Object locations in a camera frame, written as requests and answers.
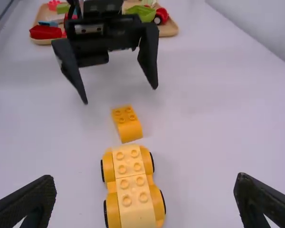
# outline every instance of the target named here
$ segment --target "white wall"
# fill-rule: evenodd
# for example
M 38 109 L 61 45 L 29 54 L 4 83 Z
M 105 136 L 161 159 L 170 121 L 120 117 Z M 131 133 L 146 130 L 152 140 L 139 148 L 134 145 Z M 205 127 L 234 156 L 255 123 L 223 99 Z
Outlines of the white wall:
M 285 0 L 206 0 L 285 61 Z

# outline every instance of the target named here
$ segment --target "blue toy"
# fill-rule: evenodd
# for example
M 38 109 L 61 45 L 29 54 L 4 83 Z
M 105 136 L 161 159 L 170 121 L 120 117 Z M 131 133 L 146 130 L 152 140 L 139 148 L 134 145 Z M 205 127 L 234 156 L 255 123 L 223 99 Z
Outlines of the blue toy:
M 54 21 L 38 21 L 39 25 L 51 26 L 51 27 L 58 27 L 58 23 Z

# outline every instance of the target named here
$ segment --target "toy car wheel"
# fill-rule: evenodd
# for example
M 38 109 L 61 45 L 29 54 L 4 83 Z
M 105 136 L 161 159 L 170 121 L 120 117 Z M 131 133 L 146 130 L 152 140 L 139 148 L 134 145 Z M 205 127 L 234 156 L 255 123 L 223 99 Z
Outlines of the toy car wheel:
M 160 191 L 161 191 L 161 197 L 162 197 L 163 206 L 164 206 L 164 208 L 165 208 L 165 214 L 166 214 L 166 203 L 165 203 L 165 199 L 164 199 L 164 197 L 163 197 L 162 190 L 160 190 Z
M 106 213 L 106 200 L 104 201 L 104 222 L 105 222 L 105 227 L 109 228 L 109 224 L 108 224 L 108 215 Z
M 101 177 L 103 178 L 103 183 L 104 183 L 104 181 L 105 181 L 105 175 L 104 175 L 103 160 L 100 161 L 100 168 L 101 168 Z
M 162 24 L 162 18 L 159 15 L 155 15 L 155 18 L 153 19 L 153 22 L 156 25 L 161 25 Z
M 153 156 L 152 156 L 151 152 L 150 152 L 150 157 L 151 157 L 153 173 L 154 173 L 155 172 L 155 166 L 154 166 L 154 160 L 153 160 Z

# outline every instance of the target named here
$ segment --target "white tabletop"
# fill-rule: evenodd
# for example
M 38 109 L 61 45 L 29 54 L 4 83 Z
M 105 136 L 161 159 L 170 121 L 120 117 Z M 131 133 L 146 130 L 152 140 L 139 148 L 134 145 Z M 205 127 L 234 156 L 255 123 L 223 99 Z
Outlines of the white tabletop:
M 51 47 L 29 40 L 41 1 L 22 0 L 0 33 L 0 199 L 50 174 L 50 228 L 105 227 L 100 159 L 120 145 L 110 108 L 132 104 L 154 157 L 165 228 L 242 227 L 238 172 L 285 194 L 285 63 L 203 2 L 162 1 L 180 33 L 160 40 L 153 91 L 137 51 L 81 69 L 89 104 Z

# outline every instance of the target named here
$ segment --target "lego stud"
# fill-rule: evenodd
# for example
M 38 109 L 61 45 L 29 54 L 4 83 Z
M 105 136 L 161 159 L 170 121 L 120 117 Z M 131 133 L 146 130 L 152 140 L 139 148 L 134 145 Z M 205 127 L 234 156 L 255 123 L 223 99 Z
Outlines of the lego stud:
M 118 122 L 119 122 L 120 124 L 122 124 L 122 123 L 124 122 L 124 119 L 123 119 L 123 118 L 119 118 Z
M 142 185 L 144 184 L 144 179 L 143 179 L 142 177 L 138 177 L 138 178 L 136 179 L 136 184 L 137 184 L 138 186 L 142 186 Z
M 122 159 L 124 158 L 124 153 L 118 152 L 118 153 L 116 154 L 116 158 L 117 158 L 117 160 L 122 160 Z
M 132 151 L 131 151 L 131 156 L 132 156 L 133 158 L 137 158 L 137 157 L 138 157 L 138 151 L 137 151 L 137 150 L 132 150 Z
M 120 182 L 120 187 L 121 187 L 122 189 L 127 189 L 127 188 L 129 187 L 129 182 L 128 182 L 127 180 L 122 180 L 122 181 Z
M 137 172 L 137 171 L 140 171 L 142 169 L 142 166 L 140 165 L 140 163 L 135 163 L 134 164 L 134 170 Z
M 119 111 L 119 110 L 116 110 L 116 111 L 114 112 L 115 115 L 120 115 L 121 113 L 122 113 L 122 112 Z
M 132 111 L 132 109 L 131 109 L 130 107 L 128 107 L 128 108 L 125 109 L 125 112 L 126 112 L 126 113 L 130 113 L 131 111 Z
M 129 196 L 129 195 L 123 196 L 123 205 L 124 205 L 125 207 L 128 207 L 128 206 L 130 206 L 131 204 L 132 204 L 132 200 L 131 200 L 130 196 Z
M 129 119 L 131 120 L 131 121 L 134 121 L 136 118 L 135 118 L 135 115 L 130 115 L 129 116 Z
M 118 167 L 118 172 L 119 172 L 120 174 L 125 174 L 126 171 L 127 171 L 127 169 L 126 169 L 126 167 L 125 167 L 124 165 L 120 165 L 120 166 Z
M 139 195 L 139 201 L 142 202 L 142 203 L 146 203 L 148 201 L 148 196 L 145 192 L 142 192 L 140 195 Z

